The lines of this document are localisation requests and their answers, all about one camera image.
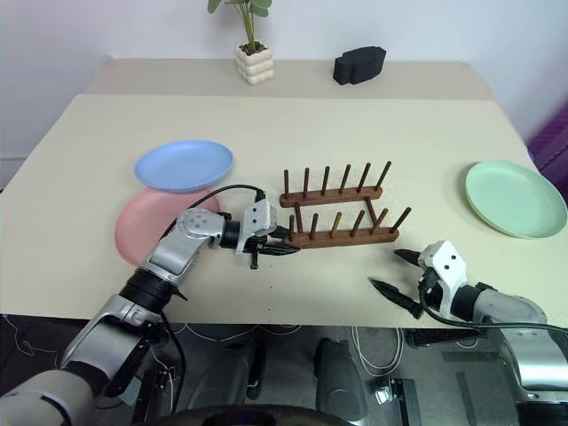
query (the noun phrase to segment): table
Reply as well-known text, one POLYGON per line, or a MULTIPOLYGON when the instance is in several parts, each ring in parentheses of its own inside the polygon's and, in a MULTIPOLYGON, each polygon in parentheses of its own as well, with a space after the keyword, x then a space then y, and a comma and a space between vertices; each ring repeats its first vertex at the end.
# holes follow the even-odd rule
MULTIPOLYGON (((278 73, 277 68, 275 82, 288 80, 278 73)), ((568 274, 568 233, 543 241, 514 239, 485 225, 464 199, 463 180, 475 162, 500 158, 533 168, 493 99, 486 94, 475 99, 467 94, 464 99, 308 98, 310 92, 304 98, 251 97, 242 95, 256 94, 249 92, 252 88, 238 79, 234 83, 242 87, 232 96, 95 94, 96 84, 88 88, 90 94, 77 96, 4 191, 0 311, 64 318, 94 314, 132 274, 114 248, 113 234, 122 207, 143 189, 132 173, 134 163, 172 140, 205 138, 235 155, 233 171, 219 185, 259 185, 275 202, 284 169, 290 170, 291 187, 299 190, 305 166, 317 187, 329 165, 328 187, 333 187, 346 163, 353 166, 350 184, 356 185, 366 162, 373 164, 371 181, 391 160, 375 208, 390 209, 386 225, 405 206, 413 211, 394 243, 261 256, 257 271, 249 269, 249 256, 204 250, 181 288, 190 301, 175 298, 168 306, 172 321, 441 327, 425 316, 416 321, 387 302, 367 277, 416 298, 420 271, 392 250, 421 250, 448 239, 468 263, 472 283, 482 280, 528 297, 551 323, 568 326, 568 287, 562 284, 568 274), (250 125, 250 116, 261 124, 250 125)), ((368 86, 381 92, 375 81, 368 86)), ((250 194, 236 191, 218 199, 235 213, 252 202, 250 194)), ((318 211, 320 229, 329 229, 338 206, 305 208, 304 217, 318 211)), ((342 205, 343 227, 363 208, 363 203, 342 205)), ((290 209, 279 208, 279 221, 285 225, 289 214, 290 209)), ((369 225, 365 221, 361 226, 369 225)))

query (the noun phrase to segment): white flower pot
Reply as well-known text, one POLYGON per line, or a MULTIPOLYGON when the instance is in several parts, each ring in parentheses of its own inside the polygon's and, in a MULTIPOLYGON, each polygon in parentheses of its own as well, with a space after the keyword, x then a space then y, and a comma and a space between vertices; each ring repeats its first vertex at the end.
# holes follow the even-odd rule
POLYGON ((237 71, 248 84, 256 85, 274 77, 272 49, 247 55, 239 46, 234 48, 237 57, 237 71))

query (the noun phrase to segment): pink plate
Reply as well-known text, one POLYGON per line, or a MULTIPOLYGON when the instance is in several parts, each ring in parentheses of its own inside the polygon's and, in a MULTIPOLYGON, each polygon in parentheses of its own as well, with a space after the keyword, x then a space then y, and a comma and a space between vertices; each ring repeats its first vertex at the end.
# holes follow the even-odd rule
MULTIPOLYGON (((162 193, 145 189, 122 209, 114 226, 114 244, 122 258, 138 266, 150 254, 168 225, 194 202, 209 193, 162 193)), ((219 202, 215 197, 200 207, 218 213, 219 202)))

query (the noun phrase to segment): blue plate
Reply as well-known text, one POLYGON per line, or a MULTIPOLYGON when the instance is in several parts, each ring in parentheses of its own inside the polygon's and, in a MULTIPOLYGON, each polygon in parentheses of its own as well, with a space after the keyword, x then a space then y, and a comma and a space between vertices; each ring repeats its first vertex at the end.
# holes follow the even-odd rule
POLYGON ((134 173, 144 185, 168 193, 190 193, 221 180, 233 166, 233 153, 208 140, 182 140, 143 155, 134 173))

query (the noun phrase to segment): green plate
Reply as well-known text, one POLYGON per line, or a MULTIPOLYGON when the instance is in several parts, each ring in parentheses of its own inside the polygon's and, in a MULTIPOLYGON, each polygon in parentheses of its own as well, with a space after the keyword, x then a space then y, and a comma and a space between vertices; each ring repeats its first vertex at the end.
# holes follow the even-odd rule
POLYGON ((502 233, 519 238, 547 238, 566 225, 562 195, 543 176, 513 162, 479 162, 465 179, 474 211, 502 233))

